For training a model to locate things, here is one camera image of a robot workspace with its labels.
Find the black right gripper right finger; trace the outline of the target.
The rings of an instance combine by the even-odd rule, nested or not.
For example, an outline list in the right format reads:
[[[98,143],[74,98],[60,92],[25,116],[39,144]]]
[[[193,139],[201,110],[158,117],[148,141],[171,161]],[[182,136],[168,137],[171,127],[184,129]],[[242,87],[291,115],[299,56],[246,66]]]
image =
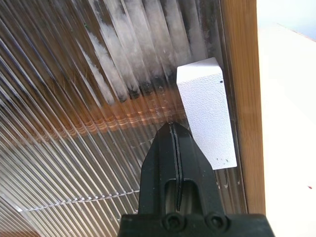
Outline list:
[[[177,210],[181,214],[221,213],[214,171],[189,130],[172,125],[179,170]]]

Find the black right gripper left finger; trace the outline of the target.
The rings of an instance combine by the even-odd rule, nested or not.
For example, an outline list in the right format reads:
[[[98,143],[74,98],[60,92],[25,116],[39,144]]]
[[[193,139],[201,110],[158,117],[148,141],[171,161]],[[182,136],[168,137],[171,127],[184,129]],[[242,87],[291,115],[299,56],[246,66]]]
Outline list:
[[[175,141],[171,124],[156,133],[141,167],[139,214],[165,213],[165,186],[176,179]]]

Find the white block door handle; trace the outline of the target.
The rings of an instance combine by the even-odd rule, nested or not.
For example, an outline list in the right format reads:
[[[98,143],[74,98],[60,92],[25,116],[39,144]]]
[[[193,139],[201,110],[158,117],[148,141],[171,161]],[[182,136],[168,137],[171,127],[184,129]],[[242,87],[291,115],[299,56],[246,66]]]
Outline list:
[[[177,68],[191,133],[214,170],[237,166],[223,72],[216,58]]]

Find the ribbed clear sliding door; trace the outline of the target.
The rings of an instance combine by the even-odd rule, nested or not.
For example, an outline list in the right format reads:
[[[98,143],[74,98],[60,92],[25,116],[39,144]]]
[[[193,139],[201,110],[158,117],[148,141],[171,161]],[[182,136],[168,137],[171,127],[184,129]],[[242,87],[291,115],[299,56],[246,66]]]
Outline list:
[[[0,237],[116,237],[176,69],[227,54],[221,0],[0,0]]]

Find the wooden cabinet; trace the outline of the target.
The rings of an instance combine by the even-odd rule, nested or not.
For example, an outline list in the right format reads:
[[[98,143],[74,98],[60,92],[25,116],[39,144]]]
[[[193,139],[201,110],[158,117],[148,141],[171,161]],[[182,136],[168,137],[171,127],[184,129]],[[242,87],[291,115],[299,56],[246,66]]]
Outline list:
[[[272,235],[265,217],[257,1],[221,0],[221,9],[227,54],[227,69],[222,72],[237,158],[236,167],[213,169],[221,213],[181,214],[177,210],[180,175],[176,155],[176,179],[165,186],[165,213],[125,213],[116,237]]]

